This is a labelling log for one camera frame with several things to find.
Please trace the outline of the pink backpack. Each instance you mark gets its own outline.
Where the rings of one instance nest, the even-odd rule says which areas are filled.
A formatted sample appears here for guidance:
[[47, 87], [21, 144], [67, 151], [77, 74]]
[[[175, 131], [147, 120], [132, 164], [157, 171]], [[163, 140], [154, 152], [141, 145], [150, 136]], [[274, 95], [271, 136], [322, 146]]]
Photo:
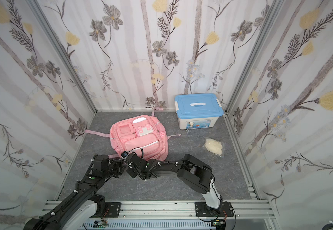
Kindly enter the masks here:
[[164, 161], [168, 156], [168, 140], [174, 135], [167, 135], [166, 129], [152, 112], [150, 116], [141, 115], [119, 121], [112, 125], [108, 134], [86, 130], [85, 133], [108, 138], [116, 152], [110, 159], [122, 158], [123, 152], [136, 153], [144, 160]]

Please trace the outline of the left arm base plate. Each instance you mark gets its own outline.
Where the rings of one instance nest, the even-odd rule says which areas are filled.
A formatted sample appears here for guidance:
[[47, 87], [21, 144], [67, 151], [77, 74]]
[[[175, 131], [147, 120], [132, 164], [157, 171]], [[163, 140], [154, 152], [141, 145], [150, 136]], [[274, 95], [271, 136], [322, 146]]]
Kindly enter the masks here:
[[121, 211], [121, 202], [100, 203], [97, 209], [97, 216], [101, 218], [118, 218]]

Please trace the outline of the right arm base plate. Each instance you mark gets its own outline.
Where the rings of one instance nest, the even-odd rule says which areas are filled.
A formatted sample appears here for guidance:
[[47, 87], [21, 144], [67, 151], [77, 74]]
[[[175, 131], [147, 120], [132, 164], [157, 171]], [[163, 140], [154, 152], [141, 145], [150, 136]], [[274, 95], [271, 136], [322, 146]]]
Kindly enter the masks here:
[[225, 218], [235, 216], [231, 203], [226, 201], [223, 201], [219, 209], [213, 209], [207, 206], [205, 202], [195, 202], [194, 208], [196, 216], [199, 218]]

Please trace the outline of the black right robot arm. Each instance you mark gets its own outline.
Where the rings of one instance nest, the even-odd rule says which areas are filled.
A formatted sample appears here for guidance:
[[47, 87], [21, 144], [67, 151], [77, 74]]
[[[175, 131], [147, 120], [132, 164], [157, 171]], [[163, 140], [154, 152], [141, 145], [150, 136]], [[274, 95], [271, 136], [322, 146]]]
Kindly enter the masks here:
[[216, 211], [222, 209], [222, 196], [216, 191], [212, 168], [196, 157], [186, 154], [184, 158], [177, 161], [156, 159], [147, 161], [135, 152], [123, 152], [121, 157], [128, 165], [127, 172], [132, 178], [139, 176], [147, 181], [161, 176], [177, 177], [189, 188], [202, 194], [208, 208]]

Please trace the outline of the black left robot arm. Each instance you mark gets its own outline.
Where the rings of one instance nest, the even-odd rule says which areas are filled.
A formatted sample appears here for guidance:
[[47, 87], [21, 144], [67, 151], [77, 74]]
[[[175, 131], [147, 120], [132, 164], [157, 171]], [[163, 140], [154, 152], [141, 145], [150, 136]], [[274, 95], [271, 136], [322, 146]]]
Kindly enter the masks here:
[[95, 156], [73, 192], [54, 209], [40, 218], [30, 219], [25, 230], [77, 230], [88, 218], [117, 218], [120, 202], [106, 202], [97, 192], [111, 178], [124, 172], [122, 159]]

